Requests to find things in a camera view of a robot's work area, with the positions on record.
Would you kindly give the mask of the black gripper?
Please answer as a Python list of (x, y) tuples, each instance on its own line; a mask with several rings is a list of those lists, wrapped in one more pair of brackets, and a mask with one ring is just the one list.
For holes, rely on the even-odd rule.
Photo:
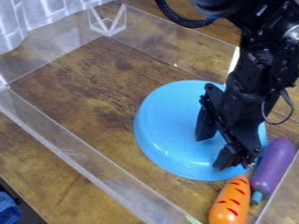
[(247, 169), (263, 154), (258, 134), (258, 127), (263, 122), (258, 114), (258, 101), (247, 101), (245, 95), (231, 87), (222, 90), (208, 83), (199, 102), (195, 139), (208, 140), (219, 132), (226, 140), (214, 168), (222, 171), (242, 165)]

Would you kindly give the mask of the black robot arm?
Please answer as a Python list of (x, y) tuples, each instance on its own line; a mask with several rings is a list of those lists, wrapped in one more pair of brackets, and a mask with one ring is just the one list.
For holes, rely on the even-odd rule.
[(195, 138), (222, 134), (214, 167), (250, 167), (263, 155), (258, 127), (299, 79), (299, 0), (194, 0), (208, 18), (241, 29), (239, 58), (226, 88), (204, 86)]

